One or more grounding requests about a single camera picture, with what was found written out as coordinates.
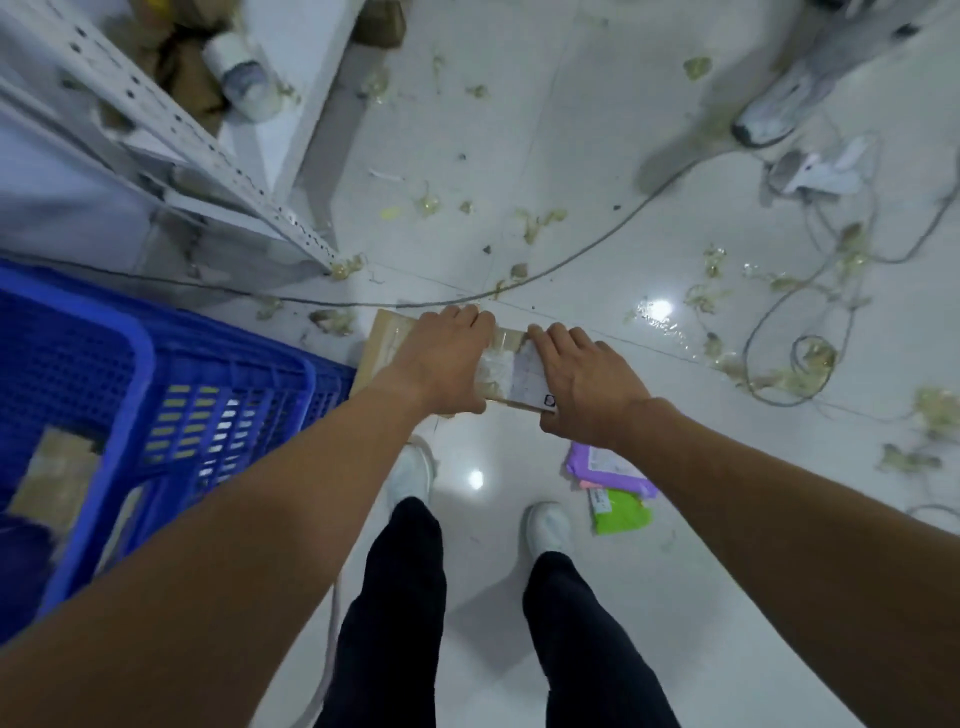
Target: green package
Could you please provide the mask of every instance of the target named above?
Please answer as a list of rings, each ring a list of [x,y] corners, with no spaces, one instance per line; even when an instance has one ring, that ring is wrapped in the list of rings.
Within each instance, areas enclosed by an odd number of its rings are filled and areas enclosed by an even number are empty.
[[[588,493],[598,536],[636,531],[654,518],[653,512],[633,493],[608,488],[590,488]]]

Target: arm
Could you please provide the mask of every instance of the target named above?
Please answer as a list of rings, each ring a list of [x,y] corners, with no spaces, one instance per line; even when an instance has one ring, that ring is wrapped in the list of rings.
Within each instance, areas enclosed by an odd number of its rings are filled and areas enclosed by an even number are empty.
[[[492,332],[475,306],[424,314],[357,397],[23,632],[0,654],[4,725],[245,726],[413,428],[483,411]]]
[[[866,725],[956,722],[960,538],[698,425],[581,329],[530,334],[541,427],[640,468]]]

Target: hand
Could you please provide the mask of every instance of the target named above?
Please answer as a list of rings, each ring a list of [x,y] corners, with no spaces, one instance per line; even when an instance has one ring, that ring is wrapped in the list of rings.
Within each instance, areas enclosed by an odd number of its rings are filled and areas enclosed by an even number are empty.
[[[617,449],[630,410],[650,393],[626,360],[582,328],[554,324],[527,330],[557,401],[557,412],[540,416],[540,429],[597,448]]]
[[[372,386],[412,397],[423,417],[481,414],[487,402],[474,392],[473,379],[495,325],[493,314],[475,305],[424,313]]]

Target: perforated metal post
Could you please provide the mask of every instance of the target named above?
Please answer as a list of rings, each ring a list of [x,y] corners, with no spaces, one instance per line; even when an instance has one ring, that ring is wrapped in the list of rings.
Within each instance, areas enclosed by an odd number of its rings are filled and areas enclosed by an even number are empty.
[[[65,0],[4,0],[0,17],[18,24],[98,96],[236,195],[280,236],[327,270],[335,254],[288,206],[253,180],[234,156]]]

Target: left arm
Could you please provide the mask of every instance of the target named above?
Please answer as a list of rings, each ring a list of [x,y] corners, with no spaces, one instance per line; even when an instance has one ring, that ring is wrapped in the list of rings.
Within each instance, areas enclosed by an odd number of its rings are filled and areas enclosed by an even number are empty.
[[[369,387],[25,630],[0,652],[4,724],[245,726],[413,428],[483,411],[492,331],[475,306],[424,314]]]

